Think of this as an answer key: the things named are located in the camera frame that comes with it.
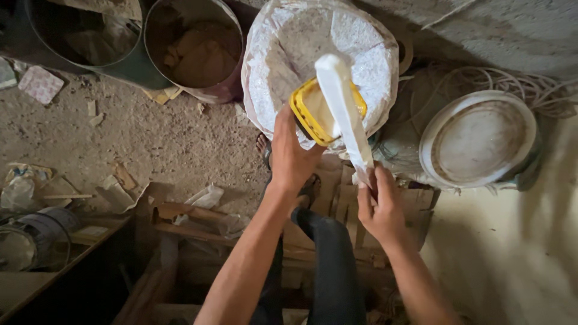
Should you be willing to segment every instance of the black pants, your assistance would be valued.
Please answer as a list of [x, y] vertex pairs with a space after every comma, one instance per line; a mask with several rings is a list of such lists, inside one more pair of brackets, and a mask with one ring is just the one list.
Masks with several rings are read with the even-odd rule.
[[[347, 228], [335, 219], [303, 208], [293, 211], [291, 221], [315, 242], [314, 298], [307, 324], [365, 324], [365, 303]], [[283, 239], [280, 238], [251, 325], [283, 324], [282, 269]]]

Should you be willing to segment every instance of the white sack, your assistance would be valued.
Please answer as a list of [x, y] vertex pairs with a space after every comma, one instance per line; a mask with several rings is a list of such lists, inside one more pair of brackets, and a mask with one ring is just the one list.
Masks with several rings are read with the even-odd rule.
[[[398, 85], [398, 45], [371, 15], [340, 0], [271, 0], [247, 37], [241, 82], [247, 117], [273, 139], [275, 116], [291, 93], [315, 77], [314, 64], [332, 53], [351, 67], [353, 83], [367, 103], [363, 126], [372, 135], [386, 121]], [[301, 146], [315, 142], [297, 129]], [[345, 152], [341, 139], [328, 153]]]

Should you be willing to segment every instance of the white plastic scoop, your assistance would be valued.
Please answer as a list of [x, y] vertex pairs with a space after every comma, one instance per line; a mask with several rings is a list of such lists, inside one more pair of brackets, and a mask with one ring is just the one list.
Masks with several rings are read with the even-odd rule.
[[343, 60], [333, 54], [320, 57], [315, 62], [315, 70], [323, 97], [341, 130], [349, 159], [357, 171], [357, 179], [375, 189], [373, 157], [351, 93], [350, 70]]

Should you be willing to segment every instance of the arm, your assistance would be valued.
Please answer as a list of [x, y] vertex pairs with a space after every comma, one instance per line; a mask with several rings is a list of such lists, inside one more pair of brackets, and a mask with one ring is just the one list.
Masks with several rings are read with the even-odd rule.
[[377, 205], [372, 206], [367, 185], [360, 183], [359, 219], [381, 244], [390, 259], [403, 304], [415, 324], [461, 324], [443, 298], [405, 228], [395, 180], [382, 166], [377, 177]]
[[273, 179], [261, 205], [213, 282], [195, 324], [247, 324], [257, 306], [283, 226], [325, 148], [304, 150], [285, 106], [275, 120]]

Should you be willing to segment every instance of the yellow lid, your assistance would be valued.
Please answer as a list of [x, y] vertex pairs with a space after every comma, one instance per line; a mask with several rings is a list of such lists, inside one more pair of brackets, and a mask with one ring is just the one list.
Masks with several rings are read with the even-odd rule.
[[[351, 85], [351, 92], [353, 93], [353, 99], [355, 100], [355, 104], [359, 109], [361, 114], [361, 118], [365, 117], [365, 113], [367, 112], [367, 104], [361, 97], [360, 92], [357, 90], [357, 87], [353, 82], [350, 82]], [[311, 91], [321, 91], [319, 84], [317, 83], [317, 78], [311, 78], [307, 80], [303, 85], [297, 88], [289, 97], [289, 104], [295, 116], [301, 122], [303, 128], [309, 133], [309, 135], [317, 142], [317, 144], [327, 147], [331, 142], [335, 140], [335, 138], [331, 137], [327, 134], [325, 130], [319, 125], [317, 121], [313, 118], [305, 103], [303, 103], [303, 96], [308, 94]]]

